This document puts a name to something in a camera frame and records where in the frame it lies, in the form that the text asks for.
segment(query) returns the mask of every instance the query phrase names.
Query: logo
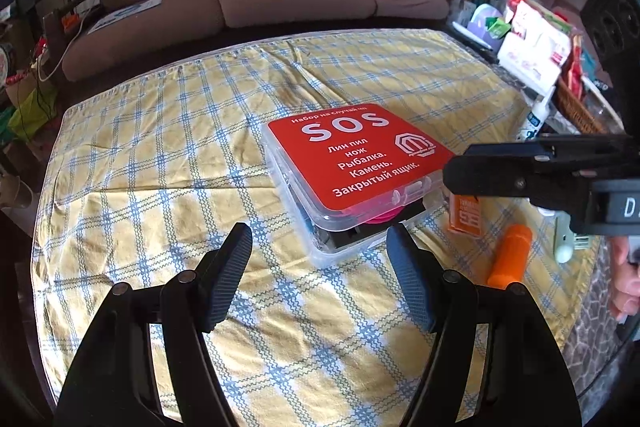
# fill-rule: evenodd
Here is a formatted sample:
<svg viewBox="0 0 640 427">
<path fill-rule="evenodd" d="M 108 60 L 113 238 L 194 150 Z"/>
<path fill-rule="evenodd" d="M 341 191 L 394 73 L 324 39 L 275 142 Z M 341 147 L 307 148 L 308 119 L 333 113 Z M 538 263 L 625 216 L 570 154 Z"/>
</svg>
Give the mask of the logo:
<svg viewBox="0 0 640 427">
<path fill-rule="evenodd" d="M 538 118 L 536 118 L 536 115 L 534 115 L 532 112 L 530 112 L 527 115 L 527 120 L 530 121 L 530 123 L 532 124 L 532 126 L 537 127 L 540 125 L 540 120 Z"/>
<path fill-rule="evenodd" d="M 425 137 L 412 134 L 410 132 L 402 133 L 396 136 L 396 146 L 406 152 L 409 156 L 431 156 L 436 152 L 436 146 Z"/>
</svg>

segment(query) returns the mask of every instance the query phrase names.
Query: red lid label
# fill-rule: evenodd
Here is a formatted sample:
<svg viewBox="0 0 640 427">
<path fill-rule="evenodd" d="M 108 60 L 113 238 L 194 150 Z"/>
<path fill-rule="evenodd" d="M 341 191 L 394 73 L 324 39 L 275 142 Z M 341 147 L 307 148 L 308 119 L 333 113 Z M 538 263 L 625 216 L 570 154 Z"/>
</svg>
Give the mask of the red lid label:
<svg viewBox="0 0 640 427">
<path fill-rule="evenodd" d="M 441 170 L 453 153 L 373 103 L 270 122 L 306 183 L 329 210 L 346 210 Z"/>
</svg>

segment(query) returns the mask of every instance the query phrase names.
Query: orange bottle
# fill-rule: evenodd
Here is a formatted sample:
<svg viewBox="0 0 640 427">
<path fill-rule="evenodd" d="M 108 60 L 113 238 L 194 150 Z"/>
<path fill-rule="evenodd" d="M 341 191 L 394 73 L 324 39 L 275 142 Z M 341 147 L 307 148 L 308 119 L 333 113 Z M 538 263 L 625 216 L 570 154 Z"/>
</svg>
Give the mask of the orange bottle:
<svg viewBox="0 0 640 427">
<path fill-rule="evenodd" d="M 529 227 L 511 225 L 502 237 L 486 285 L 504 290 L 512 282 L 522 282 L 532 240 Z"/>
</svg>

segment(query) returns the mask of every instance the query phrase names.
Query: screw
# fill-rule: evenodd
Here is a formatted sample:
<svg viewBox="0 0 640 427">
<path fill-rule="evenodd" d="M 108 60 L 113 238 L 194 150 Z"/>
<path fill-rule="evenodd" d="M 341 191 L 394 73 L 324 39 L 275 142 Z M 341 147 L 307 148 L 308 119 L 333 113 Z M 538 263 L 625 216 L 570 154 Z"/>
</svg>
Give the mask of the screw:
<svg viewBox="0 0 640 427">
<path fill-rule="evenodd" d="M 113 285 L 113 288 L 111 288 L 111 292 L 114 295 L 122 295 L 123 293 L 126 293 L 128 289 L 129 285 L 127 285 L 126 282 L 119 282 Z"/>
<path fill-rule="evenodd" d="M 516 295 L 527 294 L 527 289 L 520 283 L 512 284 L 509 289 L 512 293 L 515 293 Z"/>
<path fill-rule="evenodd" d="M 196 278 L 196 272 L 193 270 L 184 270 L 178 273 L 178 281 L 180 282 L 191 282 Z"/>
<path fill-rule="evenodd" d="M 444 270 L 442 278 L 450 283 L 456 283 L 460 281 L 460 273 L 455 270 Z"/>
</svg>

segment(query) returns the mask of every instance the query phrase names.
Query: orange package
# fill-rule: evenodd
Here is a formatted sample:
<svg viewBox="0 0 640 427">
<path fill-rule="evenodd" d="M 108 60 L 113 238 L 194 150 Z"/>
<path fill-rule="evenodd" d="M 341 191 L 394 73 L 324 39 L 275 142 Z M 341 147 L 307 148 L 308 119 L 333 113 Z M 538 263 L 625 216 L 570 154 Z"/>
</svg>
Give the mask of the orange package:
<svg viewBox="0 0 640 427">
<path fill-rule="evenodd" d="M 504 290 L 512 282 L 522 282 L 532 241 L 529 227 L 511 225 L 500 241 L 486 285 Z"/>
<path fill-rule="evenodd" d="M 479 239 L 482 235 L 480 227 L 480 201 L 475 196 L 449 197 L 449 230 L 456 233 L 466 233 Z"/>
</svg>

